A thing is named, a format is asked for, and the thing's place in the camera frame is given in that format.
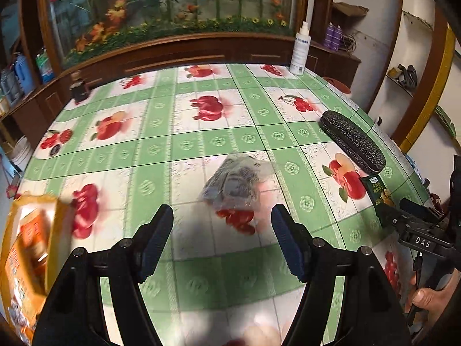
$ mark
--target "aquarium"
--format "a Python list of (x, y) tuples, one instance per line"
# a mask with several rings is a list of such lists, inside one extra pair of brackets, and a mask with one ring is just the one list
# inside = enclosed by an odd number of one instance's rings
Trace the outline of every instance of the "aquarium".
[(49, 0), (64, 68), (123, 46), (171, 35), (292, 35), (292, 0)]

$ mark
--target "blue water jug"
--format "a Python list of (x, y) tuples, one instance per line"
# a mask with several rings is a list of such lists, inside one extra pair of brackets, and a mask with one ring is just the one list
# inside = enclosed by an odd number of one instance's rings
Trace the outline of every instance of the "blue water jug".
[(14, 71), (19, 78), (19, 83), (27, 95), (29, 92), (34, 90), (34, 81), (32, 79), (32, 73), (27, 64), (26, 57), (22, 54), (18, 54), (16, 62), (14, 64)]

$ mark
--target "white spray bottle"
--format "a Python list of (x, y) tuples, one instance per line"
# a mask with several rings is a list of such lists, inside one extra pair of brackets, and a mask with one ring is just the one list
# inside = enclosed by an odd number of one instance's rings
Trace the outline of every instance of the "white spray bottle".
[(300, 76), (304, 73), (306, 66), (307, 53), (311, 45), (311, 37), (309, 36), (309, 28), (307, 22), (303, 22), (303, 26), (296, 34), (294, 41), (293, 55), (291, 56), (290, 73)]

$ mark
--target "purple bottle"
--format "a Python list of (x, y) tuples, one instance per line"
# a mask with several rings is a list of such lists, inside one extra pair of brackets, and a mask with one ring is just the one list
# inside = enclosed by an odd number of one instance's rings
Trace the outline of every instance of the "purple bottle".
[(330, 22), (330, 24), (326, 28), (325, 39), (323, 41), (324, 47), (331, 48), (331, 41), (333, 40), (334, 33), (335, 33), (335, 27), (333, 26), (333, 23)]
[(331, 50), (338, 50), (341, 41), (343, 40), (343, 31), (341, 26), (335, 27), (335, 32), (333, 33), (333, 39), (331, 40)]

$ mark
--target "human hand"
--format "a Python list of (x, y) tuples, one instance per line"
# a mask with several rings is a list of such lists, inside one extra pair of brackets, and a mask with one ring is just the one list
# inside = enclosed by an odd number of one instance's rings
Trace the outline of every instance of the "human hand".
[[(460, 278), (460, 272), (457, 269), (455, 269), (453, 271), (453, 274), (451, 275), (450, 281), (442, 290), (435, 291), (432, 289), (428, 289), (427, 287), (424, 287), (419, 290), (416, 290), (414, 295), (410, 297), (412, 298), (412, 303), (415, 306), (422, 308), (423, 310), (428, 310), (428, 325), (434, 325), (435, 322), (439, 319), (443, 310), (445, 310), (448, 302), (450, 301), (451, 296), (455, 292)], [(416, 284), (416, 275), (412, 277), (410, 283), (412, 285)]]

